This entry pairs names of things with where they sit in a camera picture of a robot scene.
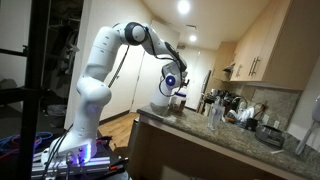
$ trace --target granite countertop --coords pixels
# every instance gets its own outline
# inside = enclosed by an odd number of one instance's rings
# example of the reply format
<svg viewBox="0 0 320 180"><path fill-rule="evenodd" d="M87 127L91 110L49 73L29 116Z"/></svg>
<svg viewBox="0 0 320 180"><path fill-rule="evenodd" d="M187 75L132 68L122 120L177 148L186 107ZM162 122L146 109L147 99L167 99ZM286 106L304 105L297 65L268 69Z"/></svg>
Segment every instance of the granite countertop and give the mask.
<svg viewBox="0 0 320 180"><path fill-rule="evenodd" d="M317 169L317 166L308 164L286 150L272 154L271 152L279 149L259 142L252 131L223 122L218 124L217 130L211 131L207 128L206 116L188 109L184 109L182 113L179 113L171 111L167 107L160 108L148 105L138 109L137 112L149 119L159 121L177 130L305 177L306 179L320 179L320 171Z"/></svg>

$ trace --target ceiling light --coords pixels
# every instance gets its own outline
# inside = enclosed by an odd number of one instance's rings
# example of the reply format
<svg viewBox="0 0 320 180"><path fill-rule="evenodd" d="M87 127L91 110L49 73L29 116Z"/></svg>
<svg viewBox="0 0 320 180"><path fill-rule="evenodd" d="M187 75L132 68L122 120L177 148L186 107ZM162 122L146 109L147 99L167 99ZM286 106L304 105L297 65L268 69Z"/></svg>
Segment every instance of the ceiling light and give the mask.
<svg viewBox="0 0 320 180"><path fill-rule="evenodd" d="M191 35L190 38L189 38L189 40L190 40L191 42L194 42L194 41L197 40L197 37L196 37L195 35Z"/></svg>
<svg viewBox="0 0 320 180"><path fill-rule="evenodd" d="M187 14L190 10L190 4L186 0L181 0L178 4L178 10L181 14Z"/></svg>

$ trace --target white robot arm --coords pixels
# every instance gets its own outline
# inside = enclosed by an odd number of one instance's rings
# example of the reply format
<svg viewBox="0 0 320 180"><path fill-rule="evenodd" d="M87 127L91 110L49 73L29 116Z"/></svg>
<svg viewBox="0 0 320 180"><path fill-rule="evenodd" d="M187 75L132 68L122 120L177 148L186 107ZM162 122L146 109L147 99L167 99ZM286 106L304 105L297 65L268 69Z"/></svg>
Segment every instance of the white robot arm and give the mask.
<svg viewBox="0 0 320 180"><path fill-rule="evenodd" d="M64 140L56 139L49 149L42 153L41 161L46 163L65 160L67 154L73 164L88 162L96 152L96 134L103 107L111 99L111 91L104 79L111 72L119 47L122 45L142 45L147 53L157 56L167 54L173 62L162 68L165 81L160 84L159 92L152 103L167 106L173 88L181 87L187 65L179 54L163 42L147 24L130 22L117 24L113 28L102 27L94 42L88 62L77 82L81 95L80 106L76 112L72 129Z"/></svg>

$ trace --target upper cabinet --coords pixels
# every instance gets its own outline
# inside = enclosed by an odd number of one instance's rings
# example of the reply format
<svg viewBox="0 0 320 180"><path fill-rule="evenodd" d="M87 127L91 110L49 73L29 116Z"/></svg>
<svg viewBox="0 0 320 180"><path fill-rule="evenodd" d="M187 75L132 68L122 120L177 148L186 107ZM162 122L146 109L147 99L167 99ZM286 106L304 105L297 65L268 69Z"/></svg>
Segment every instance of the upper cabinet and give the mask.
<svg viewBox="0 0 320 180"><path fill-rule="evenodd" d="M231 81L303 90L319 39L319 0L271 0L236 47Z"/></svg>
<svg viewBox="0 0 320 180"><path fill-rule="evenodd" d="M222 81L230 80L230 72L223 71L234 59L236 42L221 42L212 68L212 77Z"/></svg>

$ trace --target metal rack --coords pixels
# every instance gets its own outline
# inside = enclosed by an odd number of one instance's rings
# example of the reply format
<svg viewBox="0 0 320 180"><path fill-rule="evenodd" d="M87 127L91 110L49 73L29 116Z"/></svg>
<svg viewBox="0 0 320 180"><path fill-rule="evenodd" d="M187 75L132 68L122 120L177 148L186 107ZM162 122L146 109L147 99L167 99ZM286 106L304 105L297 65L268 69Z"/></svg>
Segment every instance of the metal rack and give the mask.
<svg viewBox="0 0 320 180"><path fill-rule="evenodd" d="M0 49L0 53L27 57L25 85L20 88L0 90L1 103L23 101L21 141L17 162L19 179L31 179L50 5L51 0L32 0L28 46L24 48L24 52Z"/></svg>

